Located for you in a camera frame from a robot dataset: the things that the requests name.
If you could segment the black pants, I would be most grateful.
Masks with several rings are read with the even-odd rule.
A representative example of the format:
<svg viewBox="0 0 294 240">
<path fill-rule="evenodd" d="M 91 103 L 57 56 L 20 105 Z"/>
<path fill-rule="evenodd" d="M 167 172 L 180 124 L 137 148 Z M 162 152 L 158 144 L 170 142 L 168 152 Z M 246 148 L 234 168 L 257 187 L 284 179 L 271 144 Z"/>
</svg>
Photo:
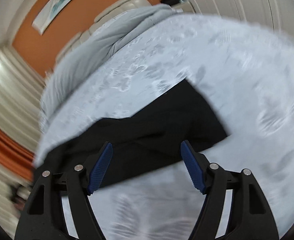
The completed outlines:
<svg viewBox="0 0 294 240">
<path fill-rule="evenodd" d="M 113 157 L 101 187 L 182 161 L 185 140 L 202 152 L 229 135 L 205 98 L 183 80 L 130 118 L 103 118 L 79 136 L 53 150 L 34 172 L 37 180 L 49 170 L 62 173 L 97 154 L 105 142 Z"/>
</svg>

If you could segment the orange curtain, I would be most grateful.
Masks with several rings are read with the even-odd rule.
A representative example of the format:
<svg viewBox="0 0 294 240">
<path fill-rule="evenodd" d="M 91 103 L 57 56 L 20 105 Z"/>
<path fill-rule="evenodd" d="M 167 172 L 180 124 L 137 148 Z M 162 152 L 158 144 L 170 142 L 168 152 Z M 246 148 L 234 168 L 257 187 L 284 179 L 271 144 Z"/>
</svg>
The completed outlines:
<svg viewBox="0 0 294 240">
<path fill-rule="evenodd" d="M 14 174 L 33 181 L 32 166 L 34 154 L 27 150 L 0 129 L 0 164 Z"/>
</svg>

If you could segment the cream curtain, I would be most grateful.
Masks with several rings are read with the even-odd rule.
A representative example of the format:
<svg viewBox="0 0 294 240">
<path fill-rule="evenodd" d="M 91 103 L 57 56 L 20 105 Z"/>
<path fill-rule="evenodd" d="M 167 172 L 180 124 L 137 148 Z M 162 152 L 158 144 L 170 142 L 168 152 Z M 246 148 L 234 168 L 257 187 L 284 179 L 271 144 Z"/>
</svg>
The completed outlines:
<svg viewBox="0 0 294 240">
<path fill-rule="evenodd" d="M 44 79 L 11 46 L 0 46 L 0 129 L 33 154 L 41 135 L 38 120 L 43 89 Z M 0 164 L 0 226 L 10 237 L 18 224 L 10 187 L 28 183 Z"/>
</svg>

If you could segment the white floral bed sheet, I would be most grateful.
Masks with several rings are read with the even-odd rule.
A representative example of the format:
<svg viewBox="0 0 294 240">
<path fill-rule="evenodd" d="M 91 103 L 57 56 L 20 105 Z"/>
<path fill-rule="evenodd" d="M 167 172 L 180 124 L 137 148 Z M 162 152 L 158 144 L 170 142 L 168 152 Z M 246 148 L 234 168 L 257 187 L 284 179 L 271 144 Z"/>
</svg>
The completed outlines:
<svg viewBox="0 0 294 240">
<path fill-rule="evenodd" d="M 294 38 L 177 14 L 91 74 L 44 126 L 35 177 L 112 143 L 89 197 L 107 239 L 187 239 L 204 203 L 181 142 L 259 182 L 283 237 L 294 225 Z"/>
</svg>

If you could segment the grey duvet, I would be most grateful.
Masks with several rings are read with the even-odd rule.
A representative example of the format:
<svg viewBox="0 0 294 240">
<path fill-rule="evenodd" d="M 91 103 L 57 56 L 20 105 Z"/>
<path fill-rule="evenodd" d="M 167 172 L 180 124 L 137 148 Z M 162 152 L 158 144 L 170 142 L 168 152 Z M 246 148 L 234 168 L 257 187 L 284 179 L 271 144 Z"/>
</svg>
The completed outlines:
<svg viewBox="0 0 294 240">
<path fill-rule="evenodd" d="M 122 47 L 177 11 L 166 4 L 126 11 L 107 22 L 54 68 L 40 100 L 49 120 L 68 96 Z"/>
</svg>

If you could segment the cream leather headboard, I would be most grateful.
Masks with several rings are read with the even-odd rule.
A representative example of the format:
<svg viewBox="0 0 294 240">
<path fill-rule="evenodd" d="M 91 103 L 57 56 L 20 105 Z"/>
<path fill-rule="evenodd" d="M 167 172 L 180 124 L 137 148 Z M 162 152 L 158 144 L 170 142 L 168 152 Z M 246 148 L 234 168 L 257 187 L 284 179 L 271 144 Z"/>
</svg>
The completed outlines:
<svg viewBox="0 0 294 240">
<path fill-rule="evenodd" d="M 93 33 L 99 27 L 104 25 L 106 22 L 115 18 L 119 14 L 126 12 L 131 9 L 148 7 L 151 6 L 151 3 L 148 0 L 118 0 L 106 9 L 99 13 L 95 19 L 93 24 L 86 29 L 85 31 L 80 31 L 76 35 L 74 35 L 63 48 L 60 50 L 58 55 L 56 56 L 55 63 L 58 64 L 69 52 L 75 50 L 80 44 L 86 42 L 88 38 L 90 38 Z"/>
</svg>

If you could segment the framed wall picture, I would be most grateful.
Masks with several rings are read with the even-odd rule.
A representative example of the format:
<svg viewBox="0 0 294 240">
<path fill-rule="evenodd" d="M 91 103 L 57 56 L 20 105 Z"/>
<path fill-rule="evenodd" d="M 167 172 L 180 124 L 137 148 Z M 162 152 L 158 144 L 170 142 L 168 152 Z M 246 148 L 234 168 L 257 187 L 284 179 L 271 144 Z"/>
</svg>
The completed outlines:
<svg viewBox="0 0 294 240">
<path fill-rule="evenodd" d="M 46 31 L 55 17 L 71 0 L 49 0 L 32 23 L 32 27 L 40 34 Z"/>
</svg>

